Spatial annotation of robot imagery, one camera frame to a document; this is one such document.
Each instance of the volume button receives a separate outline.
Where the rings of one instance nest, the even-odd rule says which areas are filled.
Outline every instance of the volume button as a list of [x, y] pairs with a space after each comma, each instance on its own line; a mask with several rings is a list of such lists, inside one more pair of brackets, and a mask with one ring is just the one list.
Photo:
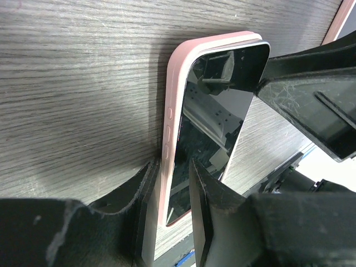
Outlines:
[[169, 158], [169, 147], [167, 145], [165, 145], [165, 158]]
[[167, 139], [167, 143], [169, 143], [169, 141], [171, 141], [171, 127], [167, 125], [166, 130], [167, 130], [166, 139]]
[[168, 115], [168, 119], [172, 120], [173, 111], [172, 111], [172, 109], [170, 107], [167, 109], [167, 115]]

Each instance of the phone screen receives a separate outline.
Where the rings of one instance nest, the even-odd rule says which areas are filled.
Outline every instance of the phone screen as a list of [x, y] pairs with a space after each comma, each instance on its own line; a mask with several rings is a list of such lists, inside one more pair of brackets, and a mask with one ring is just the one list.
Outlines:
[[183, 99], [167, 224], [190, 210], [189, 161], [221, 179], [269, 56], [259, 42], [208, 53], [191, 66]]

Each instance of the wood grain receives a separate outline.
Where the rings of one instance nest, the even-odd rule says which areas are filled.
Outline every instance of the wood grain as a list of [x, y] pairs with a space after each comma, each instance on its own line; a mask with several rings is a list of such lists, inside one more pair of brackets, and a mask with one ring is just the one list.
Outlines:
[[[161, 150], [166, 66], [184, 40], [251, 30], [272, 56], [318, 46], [341, 0], [0, 2], [1, 197], [89, 203]], [[308, 140], [254, 99], [226, 183], [255, 184]], [[191, 232], [159, 229], [156, 257]]]

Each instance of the smartphone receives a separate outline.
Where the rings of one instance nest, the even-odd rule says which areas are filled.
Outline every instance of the smartphone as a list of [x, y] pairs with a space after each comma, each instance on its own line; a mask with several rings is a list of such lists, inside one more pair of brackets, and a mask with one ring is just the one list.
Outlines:
[[224, 178], [269, 52], [259, 34], [247, 31], [189, 40], [174, 50], [167, 67], [161, 226], [190, 212], [191, 158]]

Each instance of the black plastic part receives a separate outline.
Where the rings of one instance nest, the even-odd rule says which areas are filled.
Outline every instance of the black plastic part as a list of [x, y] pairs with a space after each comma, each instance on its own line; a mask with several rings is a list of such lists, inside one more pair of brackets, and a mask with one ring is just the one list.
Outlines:
[[270, 58], [262, 79], [356, 67], [356, 31], [323, 46]]
[[190, 190], [198, 267], [356, 265], [355, 193], [245, 199], [193, 161]]
[[160, 160], [86, 206], [71, 199], [0, 200], [0, 266], [152, 266]]
[[335, 184], [334, 182], [330, 182], [322, 179], [322, 181], [317, 182], [315, 187], [313, 188], [313, 192], [340, 192], [340, 193], [353, 193], [350, 189], [345, 186]]
[[309, 192], [314, 187], [315, 182], [295, 170], [286, 170], [275, 183], [274, 188], [278, 193], [286, 192]]
[[254, 93], [336, 161], [356, 156], [356, 31], [268, 60]]
[[356, 155], [356, 68], [264, 80], [258, 97], [336, 161]]

